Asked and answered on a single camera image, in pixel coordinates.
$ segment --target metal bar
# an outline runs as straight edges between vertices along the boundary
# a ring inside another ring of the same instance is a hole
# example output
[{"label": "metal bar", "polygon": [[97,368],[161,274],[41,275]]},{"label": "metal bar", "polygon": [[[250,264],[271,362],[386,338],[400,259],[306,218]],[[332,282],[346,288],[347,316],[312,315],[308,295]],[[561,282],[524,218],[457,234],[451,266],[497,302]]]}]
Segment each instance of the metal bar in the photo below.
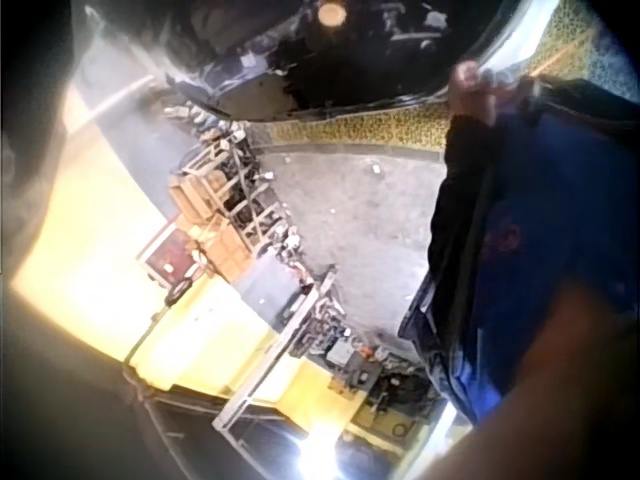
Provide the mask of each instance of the metal bar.
[{"label": "metal bar", "polygon": [[277,206],[278,206],[277,203],[272,203],[267,208],[265,208],[264,211],[260,215],[258,215],[258,222],[261,222],[262,220],[264,220],[264,218],[267,215],[269,215],[271,212],[273,212]]},{"label": "metal bar", "polygon": [[282,333],[271,344],[265,352],[260,364],[249,374],[244,383],[236,390],[233,396],[225,404],[220,414],[215,418],[212,425],[219,432],[228,432],[235,421],[242,415],[242,412],[251,403],[253,396],[278,361],[289,350],[295,339],[298,329],[304,325],[307,314],[311,311],[315,303],[326,293],[333,284],[336,277],[335,268],[331,268],[325,275],[322,284],[314,285],[313,289],[306,295],[300,307],[293,314]]},{"label": "metal bar", "polygon": [[240,159],[238,158],[238,154],[236,153],[235,148],[232,148],[231,155],[233,156],[233,161],[236,162],[236,167],[238,168],[238,175],[240,176],[240,185],[242,186],[242,191],[244,192],[244,196],[247,198],[249,202],[249,209],[251,210],[251,218],[253,218],[253,222],[256,224],[258,228],[256,228],[258,232],[258,243],[262,242],[262,232],[258,226],[258,220],[256,217],[256,209],[253,208],[253,203],[251,200],[253,197],[252,194],[249,193],[249,189],[247,188],[247,183],[244,181],[244,175],[242,174],[242,164],[240,163]]},{"label": "metal bar", "polygon": [[233,210],[231,210],[231,212],[229,212],[229,215],[235,217],[238,213],[240,213],[240,210],[247,206],[247,203],[249,203],[249,200],[245,198],[243,201],[238,203],[238,205],[236,205]]},{"label": "metal bar", "polygon": [[91,112],[89,112],[89,118],[85,120],[83,125],[86,125],[89,122],[96,120],[98,117],[103,115],[108,110],[111,110],[113,107],[118,105],[120,102],[128,98],[133,93],[149,85],[152,81],[153,81],[153,75],[147,75],[146,77],[143,77],[140,80],[137,80],[132,84],[130,84],[129,86],[123,88],[122,90],[114,93],[113,95],[108,97],[106,100],[104,100],[101,104],[99,104],[96,108],[91,110]]}]

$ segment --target finger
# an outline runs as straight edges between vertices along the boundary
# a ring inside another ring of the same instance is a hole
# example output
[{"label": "finger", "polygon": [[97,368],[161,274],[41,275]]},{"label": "finger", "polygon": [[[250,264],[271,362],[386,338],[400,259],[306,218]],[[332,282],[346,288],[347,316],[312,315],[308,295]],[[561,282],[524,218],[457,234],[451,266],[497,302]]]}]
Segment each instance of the finger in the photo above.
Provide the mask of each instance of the finger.
[{"label": "finger", "polygon": [[453,69],[451,80],[455,87],[462,91],[475,88],[480,81],[478,64],[471,60],[459,63]]}]

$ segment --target metal frame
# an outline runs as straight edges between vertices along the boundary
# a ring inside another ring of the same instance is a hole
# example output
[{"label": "metal frame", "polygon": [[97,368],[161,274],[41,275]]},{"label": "metal frame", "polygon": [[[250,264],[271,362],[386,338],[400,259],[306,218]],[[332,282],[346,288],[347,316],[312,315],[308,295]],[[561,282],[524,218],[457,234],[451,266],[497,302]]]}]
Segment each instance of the metal frame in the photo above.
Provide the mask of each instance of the metal frame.
[{"label": "metal frame", "polygon": [[322,283],[319,286],[318,284],[314,285],[313,289],[305,295],[302,304],[293,314],[293,317],[291,317],[276,341],[267,349],[260,364],[251,372],[240,388],[231,396],[220,414],[215,418],[212,423],[213,428],[225,435],[225,437],[230,435],[230,428],[242,415],[242,412],[251,403],[251,400],[253,400],[258,388],[260,388],[279,360],[291,347],[299,333],[300,327],[304,326],[307,321],[307,314],[311,311],[315,303],[329,291],[336,278],[336,273],[335,268],[330,269],[325,274]]}]

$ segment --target wall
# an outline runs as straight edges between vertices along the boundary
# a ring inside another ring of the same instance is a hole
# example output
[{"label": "wall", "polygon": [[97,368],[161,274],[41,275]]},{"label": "wall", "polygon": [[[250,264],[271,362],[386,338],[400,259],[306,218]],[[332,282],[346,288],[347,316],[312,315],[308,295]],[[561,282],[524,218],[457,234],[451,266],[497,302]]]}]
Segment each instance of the wall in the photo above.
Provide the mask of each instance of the wall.
[{"label": "wall", "polygon": [[[135,257],[165,219],[89,118],[71,89],[47,215],[9,288],[69,335],[123,360],[163,305],[164,290]],[[134,358],[143,378],[213,395],[236,388],[274,335],[221,279],[199,280],[158,328]],[[285,359],[258,398],[279,399],[298,365]]]}]

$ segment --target light fixture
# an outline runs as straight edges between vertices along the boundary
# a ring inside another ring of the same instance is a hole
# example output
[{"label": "light fixture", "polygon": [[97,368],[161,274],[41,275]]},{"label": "light fixture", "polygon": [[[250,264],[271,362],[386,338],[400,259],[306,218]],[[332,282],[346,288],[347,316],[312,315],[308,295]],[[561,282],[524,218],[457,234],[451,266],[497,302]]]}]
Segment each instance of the light fixture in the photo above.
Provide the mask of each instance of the light fixture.
[{"label": "light fixture", "polygon": [[299,444],[298,469],[305,480],[333,480],[338,473],[336,436],[330,428],[314,427]]},{"label": "light fixture", "polygon": [[347,9],[339,1],[326,1],[318,9],[318,20],[325,27],[335,28],[344,23]]}]

